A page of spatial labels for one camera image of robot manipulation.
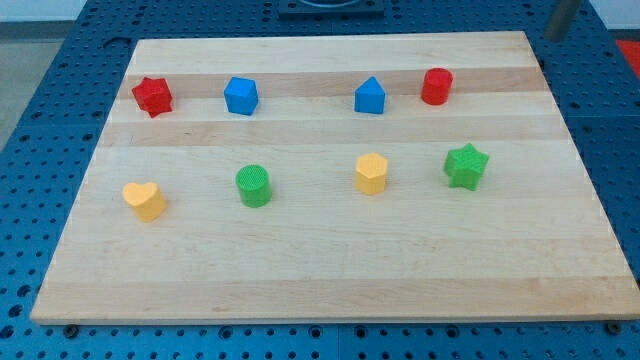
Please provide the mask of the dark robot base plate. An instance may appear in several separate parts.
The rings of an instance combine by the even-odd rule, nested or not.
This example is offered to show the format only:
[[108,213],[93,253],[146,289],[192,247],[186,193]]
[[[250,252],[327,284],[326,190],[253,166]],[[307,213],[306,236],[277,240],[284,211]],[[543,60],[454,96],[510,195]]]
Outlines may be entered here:
[[277,0],[279,18],[382,15],[385,0]]

